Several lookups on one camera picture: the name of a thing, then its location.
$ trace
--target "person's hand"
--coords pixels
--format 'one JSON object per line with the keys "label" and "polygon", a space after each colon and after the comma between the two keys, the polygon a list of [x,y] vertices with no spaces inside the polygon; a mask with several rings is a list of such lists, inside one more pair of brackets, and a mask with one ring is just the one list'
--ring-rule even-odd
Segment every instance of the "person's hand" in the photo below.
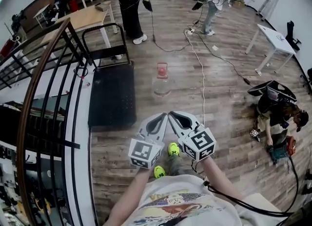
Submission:
{"label": "person's hand", "polygon": [[272,146],[273,145],[272,138],[268,138],[267,144],[268,144],[268,146]]}

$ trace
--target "brown handrail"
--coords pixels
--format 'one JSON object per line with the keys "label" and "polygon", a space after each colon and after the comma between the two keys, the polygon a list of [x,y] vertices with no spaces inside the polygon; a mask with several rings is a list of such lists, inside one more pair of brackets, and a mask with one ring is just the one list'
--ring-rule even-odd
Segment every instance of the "brown handrail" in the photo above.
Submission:
{"label": "brown handrail", "polygon": [[[33,214],[31,212],[31,205],[29,203],[29,197],[28,193],[26,190],[26,183],[25,183],[25,178],[26,178],[26,170],[24,168],[24,163],[25,163],[25,134],[26,134],[26,126],[27,126],[27,119],[28,119],[28,114],[30,113],[30,109],[32,106],[32,102],[35,96],[35,92],[38,86],[38,83],[40,81],[41,75],[43,73],[44,67],[53,51],[55,48],[57,42],[59,41],[60,37],[62,36],[63,33],[65,33],[66,28],[70,24],[70,19],[66,19],[62,23],[57,23],[57,26],[52,26],[54,27],[54,30],[59,28],[57,33],[53,36],[52,40],[48,44],[46,50],[43,52],[43,55],[40,58],[40,61],[36,68],[34,69],[32,78],[30,80],[26,96],[24,99],[23,103],[23,108],[21,110],[20,114],[20,119],[19,119],[19,130],[18,130],[18,135],[17,135],[17,176],[18,176],[18,182],[19,182],[19,192],[21,196],[21,200],[25,209],[26,216],[29,220],[29,223],[33,226],[36,225],[36,220],[33,217]],[[19,47],[17,47],[15,50],[13,50],[9,55],[14,54],[18,50],[24,48],[28,43],[22,43]]]}

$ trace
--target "metal railing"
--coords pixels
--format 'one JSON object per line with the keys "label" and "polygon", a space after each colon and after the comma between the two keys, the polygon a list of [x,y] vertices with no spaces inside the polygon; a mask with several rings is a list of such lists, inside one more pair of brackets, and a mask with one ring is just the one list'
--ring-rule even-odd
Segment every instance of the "metal railing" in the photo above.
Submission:
{"label": "metal railing", "polygon": [[[40,194],[40,200],[41,200],[41,208],[44,211],[45,217],[48,221],[49,225],[52,225],[52,222],[50,220],[49,214],[48,214],[48,210],[46,207],[46,203],[45,203],[45,197],[44,197],[44,187],[43,187],[43,183],[42,183],[42,176],[41,176],[41,145],[40,145],[40,140],[43,138],[46,138],[47,135],[45,132],[43,132],[42,128],[42,124],[43,124],[43,120],[44,120],[44,116],[45,116],[45,111],[47,108],[47,103],[48,103],[48,98],[50,95],[50,91],[52,88],[52,84],[53,81],[55,79],[56,73],[58,71],[58,68],[60,66],[65,66],[66,65],[66,69],[64,71],[63,74],[63,78],[61,80],[60,83],[60,87],[58,90],[58,96],[56,99],[56,103],[55,103],[55,109],[54,109],[54,115],[53,115],[53,129],[52,129],[52,135],[49,135],[50,139],[49,141],[51,142],[51,149],[50,149],[50,171],[51,171],[51,181],[52,181],[52,193],[53,193],[53,199],[54,199],[54,203],[55,206],[57,208],[57,212],[61,221],[61,224],[64,225],[63,223],[63,219],[62,219],[62,214],[60,211],[60,207],[58,204],[58,197],[57,197],[57,189],[56,189],[56,181],[55,181],[55,166],[54,166],[54,150],[55,147],[57,145],[60,145],[62,148],[62,157],[61,157],[61,166],[62,166],[62,189],[63,189],[63,194],[64,194],[64,198],[65,198],[65,202],[66,202],[66,208],[68,211],[68,214],[70,216],[70,221],[69,222],[71,225],[73,224],[73,218],[72,218],[72,214],[69,208],[69,202],[68,202],[68,195],[67,195],[67,186],[66,186],[66,175],[65,175],[65,147],[70,147],[71,148],[71,169],[72,169],[72,181],[73,181],[73,192],[74,192],[74,199],[75,199],[75,204],[76,204],[76,211],[78,214],[78,219],[80,222],[80,225],[83,225],[82,223],[82,219],[81,219],[81,215],[80,215],[80,210],[79,210],[79,205],[78,205],[78,198],[77,198],[77,191],[76,191],[76,180],[75,180],[75,149],[79,149],[80,145],[74,143],[75,141],[75,128],[76,128],[76,116],[77,116],[77,111],[78,111],[78,103],[79,103],[79,97],[80,97],[80,90],[81,90],[81,86],[82,86],[82,79],[80,80],[80,85],[79,85],[79,89],[78,89],[78,94],[77,94],[77,99],[76,99],[76,106],[75,106],[75,112],[74,112],[74,124],[73,124],[73,129],[72,129],[72,141],[66,141],[65,140],[65,136],[66,136],[66,124],[67,124],[67,120],[68,120],[68,114],[69,114],[69,108],[70,108],[70,101],[72,98],[72,92],[74,89],[74,85],[75,85],[75,80],[77,78],[77,73],[79,70],[79,66],[84,66],[83,67],[83,71],[86,71],[86,67],[87,64],[84,64],[83,62],[83,57],[86,56],[88,57],[88,55],[85,52],[84,47],[82,46],[77,34],[75,33],[70,20],[67,19],[63,22],[60,23],[56,23],[53,26],[43,30],[42,32],[40,32],[38,35],[34,36],[33,38],[25,41],[24,43],[22,43],[20,46],[18,46],[16,49],[14,49],[7,57],[6,59],[4,59],[3,62],[5,62],[6,60],[8,60],[10,57],[13,57],[14,61],[17,63],[19,62],[19,59],[14,57],[14,54],[16,52],[18,52],[19,50],[23,49],[24,47],[26,47],[27,45],[29,45],[30,43],[34,42],[36,39],[40,38],[41,36],[44,36],[45,34],[58,29],[58,31],[55,33],[54,37],[51,39],[51,41],[49,42],[49,44],[47,45],[45,51],[43,52],[42,56],[40,57],[39,61],[38,61],[38,65],[34,67],[34,70],[32,73],[29,72],[29,69],[24,69],[22,67],[21,64],[18,64],[19,67],[21,68],[21,70],[23,70],[24,73],[27,73],[27,75],[29,77],[31,77],[30,80],[30,84],[28,86],[25,98],[24,98],[24,102],[23,102],[23,107],[21,110],[21,114],[20,114],[20,120],[19,120],[19,130],[18,130],[18,135],[17,135],[17,176],[18,176],[18,184],[19,184],[19,190],[20,190],[20,195],[21,195],[21,199],[22,199],[22,203],[24,206],[24,210],[25,213],[27,215],[27,218],[29,220],[29,223],[31,225],[36,225],[36,217],[34,216],[34,212],[32,210],[32,206],[31,206],[31,199],[30,199],[30,194],[27,191],[27,185],[25,183],[26,181],[26,169],[25,169],[25,137],[27,136],[28,133],[28,127],[27,127],[27,122],[29,120],[30,117],[30,111],[31,111],[31,107],[32,107],[32,102],[35,96],[35,92],[38,86],[38,83],[40,81],[40,78],[42,76],[42,73],[44,71],[46,71],[46,64],[49,63],[52,60],[56,60],[57,62],[55,64],[54,67],[49,68],[49,69],[53,69],[47,89],[46,89],[46,93],[43,99],[43,105],[41,108],[41,114],[39,119],[39,127],[37,128],[37,173],[38,173],[38,187],[39,187],[39,194]],[[70,32],[70,37],[67,35],[66,30],[69,30]],[[59,50],[59,48],[56,48],[57,43],[61,40],[64,39],[65,41],[65,46],[62,47],[62,51],[59,57],[57,57],[56,59],[52,59],[49,60],[50,55],[53,51],[55,50]],[[70,58],[66,63],[62,63],[62,59],[64,57],[66,57],[68,54],[65,54],[66,50],[70,50]],[[75,63],[75,62],[79,62],[79,64],[77,64],[76,68],[75,68],[75,73],[71,82],[71,86],[70,86],[70,90],[68,92],[68,97],[67,97],[67,103],[66,103],[66,109],[65,109],[65,116],[64,116],[64,126],[65,128],[62,130],[61,134],[59,135],[58,132],[58,127],[57,127],[57,112],[59,110],[60,107],[60,100],[61,100],[61,95],[62,95],[62,91],[65,85],[65,81],[66,78],[68,76],[71,64]],[[94,64],[94,62],[91,59],[87,59],[87,62],[89,64]]]}

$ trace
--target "white cable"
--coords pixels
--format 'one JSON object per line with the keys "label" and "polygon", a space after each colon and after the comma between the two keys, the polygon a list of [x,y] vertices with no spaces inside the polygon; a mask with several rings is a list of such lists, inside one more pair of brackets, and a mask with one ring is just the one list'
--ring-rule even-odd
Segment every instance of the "white cable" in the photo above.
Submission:
{"label": "white cable", "polygon": [[186,31],[184,31],[184,34],[185,34],[185,37],[187,38],[187,40],[189,41],[190,45],[192,46],[192,51],[195,53],[199,64],[201,65],[201,73],[203,74],[203,80],[202,80],[202,83],[203,83],[203,92],[202,92],[202,95],[203,95],[203,99],[204,99],[204,102],[203,102],[203,122],[204,122],[204,123],[203,123],[203,125],[205,126],[205,95],[204,95],[204,91],[205,91],[205,84],[204,84],[205,75],[204,75],[204,66],[203,66],[203,64],[201,64],[201,62],[200,62],[200,60],[199,60],[199,57],[198,57],[197,53],[196,53],[195,50],[194,50],[194,46],[193,46],[193,44],[191,43],[191,40],[190,40],[189,37],[186,35]]}

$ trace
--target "black pants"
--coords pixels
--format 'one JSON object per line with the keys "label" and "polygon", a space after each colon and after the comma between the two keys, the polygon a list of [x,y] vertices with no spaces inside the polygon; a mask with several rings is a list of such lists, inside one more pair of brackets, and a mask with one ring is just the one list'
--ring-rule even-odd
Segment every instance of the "black pants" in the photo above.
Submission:
{"label": "black pants", "polygon": [[127,36],[138,39],[143,36],[140,21],[138,19],[138,4],[140,0],[119,0],[123,29]]}

